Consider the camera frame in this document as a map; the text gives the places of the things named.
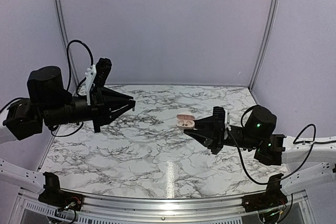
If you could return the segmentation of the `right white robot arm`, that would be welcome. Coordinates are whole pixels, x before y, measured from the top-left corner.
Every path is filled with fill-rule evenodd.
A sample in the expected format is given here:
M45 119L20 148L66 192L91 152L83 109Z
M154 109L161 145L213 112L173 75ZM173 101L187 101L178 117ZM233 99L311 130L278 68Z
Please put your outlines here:
M246 113L247 121L234 126L229 112L215 106L211 116L198 120L190 113L178 114L176 126L214 155L231 146L239 155L243 150L253 151L254 159L266 166L299 163L290 174L278 174L266 183L285 195L335 181L335 137L314 135L307 139L274 134L277 117L267 108L254 105Z

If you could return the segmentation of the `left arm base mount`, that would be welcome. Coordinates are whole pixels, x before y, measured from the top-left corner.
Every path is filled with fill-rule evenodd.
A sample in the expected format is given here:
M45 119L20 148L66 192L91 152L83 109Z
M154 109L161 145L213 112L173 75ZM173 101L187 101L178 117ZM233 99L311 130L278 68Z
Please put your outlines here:
M59 177L50 172L44 172L45 183L43 192L38 201L61 209L80 211L83 204L83 195L61 190Z

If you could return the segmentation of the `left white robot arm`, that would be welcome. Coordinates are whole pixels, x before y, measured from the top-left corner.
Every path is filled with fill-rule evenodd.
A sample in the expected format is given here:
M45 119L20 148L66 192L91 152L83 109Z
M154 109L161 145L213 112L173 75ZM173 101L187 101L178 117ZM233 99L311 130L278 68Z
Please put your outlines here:
M133 97L104 87L110 65L91 65L85 73L86 94L74 97L61 85L61 71L48 66L30 73L29 98L19 98L6 107L1 142L23 140L69 123L92 121L95 132L134 109Z

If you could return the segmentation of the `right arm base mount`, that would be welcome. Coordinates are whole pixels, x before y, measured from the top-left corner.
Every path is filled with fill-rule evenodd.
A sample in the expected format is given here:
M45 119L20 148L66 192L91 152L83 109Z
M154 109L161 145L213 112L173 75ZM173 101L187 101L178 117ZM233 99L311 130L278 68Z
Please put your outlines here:
M246 212L259 211L286 204L287 196L281 191L280 179L283 174L273 175L268 179L263 193L250 194L242 197L242 206Z

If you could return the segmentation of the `pink round earbud case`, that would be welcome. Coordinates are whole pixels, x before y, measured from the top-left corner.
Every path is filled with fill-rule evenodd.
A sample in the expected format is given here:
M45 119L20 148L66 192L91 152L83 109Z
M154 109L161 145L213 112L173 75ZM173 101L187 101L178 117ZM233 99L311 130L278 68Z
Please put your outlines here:
M180 130L192 130L195 127L195 116L192 114L180 113L176 118L176 127Z

